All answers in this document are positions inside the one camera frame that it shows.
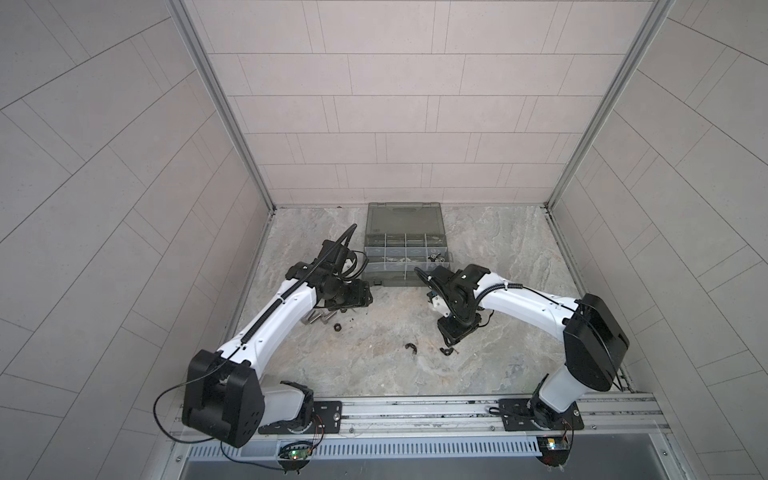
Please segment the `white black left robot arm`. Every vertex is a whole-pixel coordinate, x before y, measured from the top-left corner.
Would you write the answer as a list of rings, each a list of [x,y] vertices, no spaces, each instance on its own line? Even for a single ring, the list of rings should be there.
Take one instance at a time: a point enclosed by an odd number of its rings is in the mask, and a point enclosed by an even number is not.
[[[241,447],[261,428],[305,432],[314,422],[314,393],[296,382],[264,386],[263,372],[293,327],[314,310],[363,308],[372,301],[361,274],[363,253],[349,247],[354,230],[326,240],[310,263],[291,266],[270,302],[231,340],[190,361],[182,423]]]

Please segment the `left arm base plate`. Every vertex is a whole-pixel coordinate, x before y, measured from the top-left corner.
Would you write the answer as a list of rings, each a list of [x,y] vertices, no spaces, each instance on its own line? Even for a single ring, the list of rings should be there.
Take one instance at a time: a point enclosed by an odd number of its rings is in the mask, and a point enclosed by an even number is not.
[[[314,401],[304,405],[293,420],[282,420],[258,428],[260,435],[309,435],[311,433],[337,434],[340,431],[343,403],[341,401]]]

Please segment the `grey compartment organizer box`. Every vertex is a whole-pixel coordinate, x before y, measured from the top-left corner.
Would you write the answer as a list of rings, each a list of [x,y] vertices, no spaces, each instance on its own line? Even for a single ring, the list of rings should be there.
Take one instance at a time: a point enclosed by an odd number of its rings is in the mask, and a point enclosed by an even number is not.
[[[448,248],[441,205],[436,202],[385,202],[368,205],[364,252],[369,263],[363,279],[373,286],[418,287],[415,268],[448,268]],[[445,253],[449,263],[428,256]]]

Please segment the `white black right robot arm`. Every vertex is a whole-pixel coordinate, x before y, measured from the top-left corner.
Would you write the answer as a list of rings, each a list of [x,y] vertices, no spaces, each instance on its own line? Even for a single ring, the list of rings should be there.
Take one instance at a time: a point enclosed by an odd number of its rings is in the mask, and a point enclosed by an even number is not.
[[[619,370],[630,341],[602,298],[543,293],[475,264],[456,272],[442,266],[414,272],[430,288],[447,348],[483,327],[485,310],[521,320],[563,344],[564,364],[545,376],[527,404],[524,418],[538,428],[565,426],[566,413],[586,393],[623,387]]]

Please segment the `silver spacer cluster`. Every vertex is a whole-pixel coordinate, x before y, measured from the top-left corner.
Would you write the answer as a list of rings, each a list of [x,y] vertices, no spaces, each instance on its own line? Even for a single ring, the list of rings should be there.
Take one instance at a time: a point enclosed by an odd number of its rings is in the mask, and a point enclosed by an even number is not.
[[[304,325],[311,325],[316,322],[321,322],[327,325],[331,318],[337,314],[336,311],[313,309],[307,316],[305,316],[301,323]]]

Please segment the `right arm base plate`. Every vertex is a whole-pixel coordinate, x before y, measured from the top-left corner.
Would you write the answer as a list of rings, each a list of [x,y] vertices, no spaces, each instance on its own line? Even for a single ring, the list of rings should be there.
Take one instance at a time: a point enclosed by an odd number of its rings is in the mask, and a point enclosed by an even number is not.
[[[489,412],[501,418],[506,432],[515,431],[580,431],[585,428],[577,404],[572,403],[563,413],[537,403],[538,410],[530,406],[529,399],[500,399]]]

